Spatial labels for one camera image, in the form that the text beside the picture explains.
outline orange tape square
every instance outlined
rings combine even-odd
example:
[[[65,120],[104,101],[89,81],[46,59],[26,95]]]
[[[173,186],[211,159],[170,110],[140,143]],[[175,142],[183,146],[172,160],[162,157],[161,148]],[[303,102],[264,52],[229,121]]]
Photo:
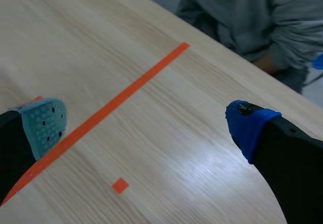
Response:
[[[129,186],[129,184],[122,178],[119,178],[113,185],[112,188],[117,194],[121,194]]]

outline blue object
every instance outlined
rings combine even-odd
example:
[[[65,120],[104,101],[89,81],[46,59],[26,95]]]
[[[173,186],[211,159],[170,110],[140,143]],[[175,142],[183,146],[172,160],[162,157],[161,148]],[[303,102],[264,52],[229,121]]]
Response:
[[[21,115],[22,126],[36,161],[63,137],[67,119],[62,101],[45,98],[10,110],[18,111]]]
[[[312,67],[315,69],[323,70],[323,53],[312,62]]]
[[[230,103],[226,110],[226,119],[231,136],[236,140],[248,163],[252,164],[252,156],[263,127],[268,121],[275,117],[281,117],[282,114],[271,109],[261,109],[248,116],[243,116],[238,110],[240,103],[248,102],[235,100]]]

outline gray sweatshirt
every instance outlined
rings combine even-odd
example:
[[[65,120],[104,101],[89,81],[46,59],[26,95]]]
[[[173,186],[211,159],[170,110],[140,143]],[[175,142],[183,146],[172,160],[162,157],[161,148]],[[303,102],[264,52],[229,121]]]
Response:
[[[177,15],[249,60],[303,69],[323,52],[323,0],[181,0]]]

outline teal textured pad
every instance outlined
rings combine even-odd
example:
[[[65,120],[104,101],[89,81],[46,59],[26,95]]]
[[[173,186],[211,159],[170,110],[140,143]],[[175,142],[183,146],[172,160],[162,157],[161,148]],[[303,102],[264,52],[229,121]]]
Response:
[[[39,161],[63,137],[67,119],[66,108],[62,101],[45,98],[10,110],[20,113],[36,161]]]

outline orange tape strip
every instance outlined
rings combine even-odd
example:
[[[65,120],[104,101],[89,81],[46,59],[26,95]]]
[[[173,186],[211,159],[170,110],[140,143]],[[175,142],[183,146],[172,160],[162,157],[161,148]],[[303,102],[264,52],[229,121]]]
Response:
[[[19,181],[10,190],[9,194],[7,195],[7,197],[5,198],[2,204],[6,203],[10,198],[12,198],[16,194],[16,192],[20,191],[23,187],[25,187],[38,174],[40,174],[44,169],[46,169],[52,162],[54,162],[64,152],[66,152],[70,147],[72,147],[76,141],[81,139],[93,127],[99,124],[119,105],[121,105],[125,100],[127,100],[131,95],[133,95],[151,78],[156,76],[162,69],[164,69],[167,65],[169,65],[175,58],[177,58],[181,53],[183,53],[188,47],[189,47],[189,44],[185,42],[180,44],[172,52],[170,52],[165,58],[163,58],[160,62],[154,65],[140,78],[134,81],[131,85],[129,85],[126,89],[124,89],[115,98],[113,98],[108,104],[106,104],[96,113],[94,113],[89,119],[87,119],[78,128],[76,128],[70,135],[62,139],[58,144],[56,144],[54,148],[52,148],[44,157],[42,157],[38,162],[36,162],[19,179]]]

